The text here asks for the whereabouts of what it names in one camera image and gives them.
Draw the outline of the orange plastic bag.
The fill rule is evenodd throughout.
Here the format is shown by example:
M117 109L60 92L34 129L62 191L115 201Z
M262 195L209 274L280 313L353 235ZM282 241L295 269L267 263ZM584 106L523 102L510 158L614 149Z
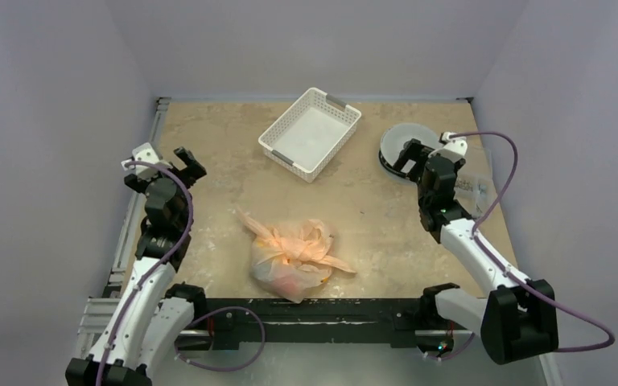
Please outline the orange plastic bag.
M326 284L336 270L356 274L350 264L332 255L335 236L322 220L264 225L239 207L236 214L254 234L249 272L264 290L300 303Z

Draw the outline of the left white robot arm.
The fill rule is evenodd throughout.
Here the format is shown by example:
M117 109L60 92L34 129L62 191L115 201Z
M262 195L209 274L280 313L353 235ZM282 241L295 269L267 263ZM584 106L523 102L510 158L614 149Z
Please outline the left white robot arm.
M189 188L207 171L183 147L174 153L182 169L149 142L122 161L128 173L125 185L146 197L146 215L126 288L89 353L70 360L65 371L69 385L150 385L179 332L207 321L204 291L171 283L191 241L194 210Z

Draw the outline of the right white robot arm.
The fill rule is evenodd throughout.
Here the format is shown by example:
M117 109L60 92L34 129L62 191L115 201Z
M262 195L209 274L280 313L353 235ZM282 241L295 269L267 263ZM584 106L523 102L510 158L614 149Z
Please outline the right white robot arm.
M554 289L515 269L475 228L476 222L455 198L467 144L450 140L433 149L417 139L405 143L392 169L416 183L423 228L451 252L483 290L474 297L457 285L424 290L419 315L428 326L456 322L480 337L494 363L506 364L555 351L559 346Z

